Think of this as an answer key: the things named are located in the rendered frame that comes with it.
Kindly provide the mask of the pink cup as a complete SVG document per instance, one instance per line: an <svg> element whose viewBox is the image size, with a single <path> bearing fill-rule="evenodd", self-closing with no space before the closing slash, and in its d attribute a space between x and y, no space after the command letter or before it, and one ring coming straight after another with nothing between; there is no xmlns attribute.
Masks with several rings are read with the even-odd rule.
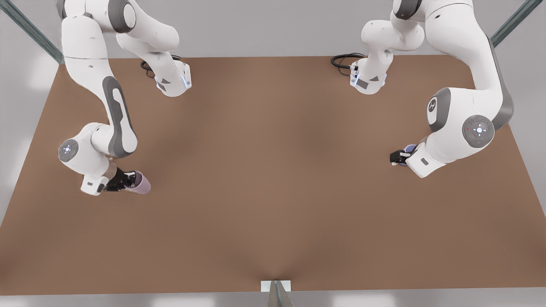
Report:
<svg viewBox="0 0 546 307"><path fill-rule="evenodd" d="M151 185L148 179L140 171L124 173L126 176L125 189L135 194L148 194Z"/></svg>

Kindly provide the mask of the silver frame post with foot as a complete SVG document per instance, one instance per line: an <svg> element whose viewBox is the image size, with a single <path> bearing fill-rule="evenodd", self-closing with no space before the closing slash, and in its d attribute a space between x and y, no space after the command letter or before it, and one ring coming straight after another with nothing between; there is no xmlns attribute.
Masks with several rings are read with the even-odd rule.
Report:
<svg viewBox="0 0 546 307"><path fill-rule="evenodd" d="M261 292L268 293L267 307L294 307L288 292L292 291L290 280L261 281Z"/></svg>

